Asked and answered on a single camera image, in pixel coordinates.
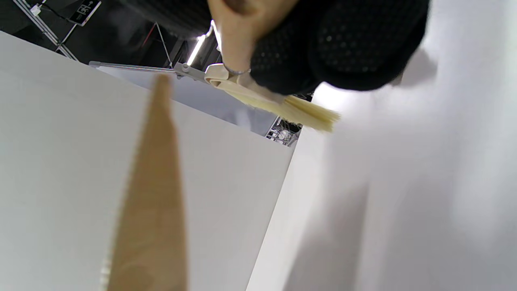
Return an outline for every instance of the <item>light fixture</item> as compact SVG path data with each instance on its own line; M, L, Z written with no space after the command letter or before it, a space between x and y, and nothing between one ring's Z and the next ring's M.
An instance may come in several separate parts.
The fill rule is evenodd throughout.
M202 35L197 38L197 43L195 44L194 50L190 54L189 60L187 61L187 65L192 65L192 63L195 60L195 57L197 56L197 53L199 53L199 50L201 49L201 46L203 45L203 42L206 39L206 35Z

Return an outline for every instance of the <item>white board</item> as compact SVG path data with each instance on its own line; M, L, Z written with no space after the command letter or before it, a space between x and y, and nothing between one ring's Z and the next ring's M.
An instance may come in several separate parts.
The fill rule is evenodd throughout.
M432 1L401 86L321 85L248 291L517 288L517 2Z
M0 92L0 290L99 290L148 91L0 33ZM244 290L291 149L173 108L191 290Z

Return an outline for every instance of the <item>fluorescent light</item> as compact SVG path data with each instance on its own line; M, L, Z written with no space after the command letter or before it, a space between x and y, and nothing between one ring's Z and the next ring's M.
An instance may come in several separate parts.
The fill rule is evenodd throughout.
M214 29L214 33L216 35L217 49L221 51L221 35L219 34L219 31L217 31L216 23L213 20L210 22L210 27Z
M206 39L206 35L202 35L197 38L197 43L195 44L194 50L190 54L189 60L187 61L187 65L189 65L189 66L192 65L192 63L194 62L195 57L197 56L197 53L201 49L201 46L203 45L203 42L205 41L205 39Z

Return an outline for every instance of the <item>black knit fabric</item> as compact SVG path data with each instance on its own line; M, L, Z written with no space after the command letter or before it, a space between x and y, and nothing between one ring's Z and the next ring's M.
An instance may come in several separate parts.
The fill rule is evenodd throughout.
M428 0L337 0L313 27L309 63L322 81L373 90L405 68L425 33Z
M206 0L121 0L182 39L203 35L212 17Z
M307 62L307 31L315 8L324 8L322 2L300 0L278 27L257 42L251 59L251 77L257 84L286 95L310 92L318 86L320 81Z
M378 89L404 70L419 46L428 5L429 0L301 0L258 42L251 75L281 94L306 93L322 81Z

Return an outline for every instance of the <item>brush bristles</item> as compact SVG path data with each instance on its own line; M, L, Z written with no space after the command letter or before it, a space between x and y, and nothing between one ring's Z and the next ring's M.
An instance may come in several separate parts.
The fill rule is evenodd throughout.
M245 95L231 95L244 104L272 112L287 121L300 123L304 126L326 132L331 132L334 122L340 118L339 113L335 111L328 110L292 95L287 96L282 104L265 100L261 101Z

